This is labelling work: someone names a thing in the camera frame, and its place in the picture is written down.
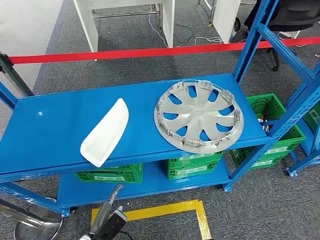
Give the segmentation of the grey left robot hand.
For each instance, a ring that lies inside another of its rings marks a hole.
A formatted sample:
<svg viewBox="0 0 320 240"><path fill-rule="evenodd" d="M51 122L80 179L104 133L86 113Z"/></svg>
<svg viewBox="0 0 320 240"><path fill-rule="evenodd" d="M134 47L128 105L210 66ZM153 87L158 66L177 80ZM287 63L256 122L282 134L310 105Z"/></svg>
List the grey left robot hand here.
<svg viewBox="0 0 320 240"><path fill-rule="evenodd" d="M93 237L103 225L105 218L109 218L115 198L117 196L118 192L123 187L122 184L116 185L109 196L108 200L99 208L88 234L91 239L93 239Z"/></svg>

